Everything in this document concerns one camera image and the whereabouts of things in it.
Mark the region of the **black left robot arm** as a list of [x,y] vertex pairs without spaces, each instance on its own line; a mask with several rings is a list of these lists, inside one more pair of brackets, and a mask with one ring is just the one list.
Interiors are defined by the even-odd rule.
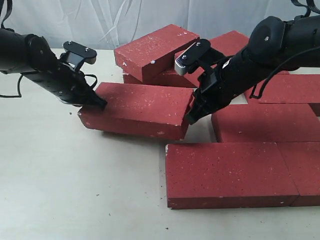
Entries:
[[84,63],[96,62],[97,52],[74,41],[66,41],[63,48],[56,57],[44,37],[1,29],[0,71],[20,74],[65,104],[104,109],[107,101],[96,94],[96,84],[89,85],[81,71]]

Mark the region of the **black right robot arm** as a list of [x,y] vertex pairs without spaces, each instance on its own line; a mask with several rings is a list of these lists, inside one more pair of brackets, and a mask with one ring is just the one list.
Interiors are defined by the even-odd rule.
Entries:
[[194,102],[185,118],[189,124],[213,114],[237,96],[262,83],[260,99],[271,78],[281,71],[320,66],[320,17],[296,17],[283,21],[269,16],[253,30],[248,43],[236,54],[225,56],[200,39],[176,59],[181,75],[201,67],[199,87],[193,93]]

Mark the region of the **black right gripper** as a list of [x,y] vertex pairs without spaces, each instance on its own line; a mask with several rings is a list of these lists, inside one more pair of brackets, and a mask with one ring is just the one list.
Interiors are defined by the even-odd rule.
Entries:
[[200,77],[199,87],[193,93],[194,101],[184,118],[189,125],[225,108],[234,98],[234,70],[215,67],[205,70]]

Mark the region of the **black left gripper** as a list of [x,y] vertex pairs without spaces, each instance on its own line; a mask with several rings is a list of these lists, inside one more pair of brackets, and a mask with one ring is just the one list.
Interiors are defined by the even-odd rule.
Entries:
[[25,60],[22,75],[70,105],[104,110],[108,102],[94,93],[83,74],[72,71],[55,56],[31,57]]

